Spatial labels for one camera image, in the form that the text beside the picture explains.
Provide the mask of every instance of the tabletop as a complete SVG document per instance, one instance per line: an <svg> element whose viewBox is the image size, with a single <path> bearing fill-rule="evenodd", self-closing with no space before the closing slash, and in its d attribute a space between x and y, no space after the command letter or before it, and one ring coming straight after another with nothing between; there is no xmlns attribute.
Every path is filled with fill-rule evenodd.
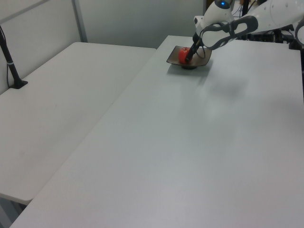
<svg viewBox="0 0 304 228"><path fill-rule="evenodd" d="M302 228L300 53L233 41L204 67L167 37L12 228Z"/></svg>
<svg viewBox="0 0 304 228"><path fill-rule="evenodd" d="M156 50L74 43L0 96L0 197L28 204Z"/></svg>

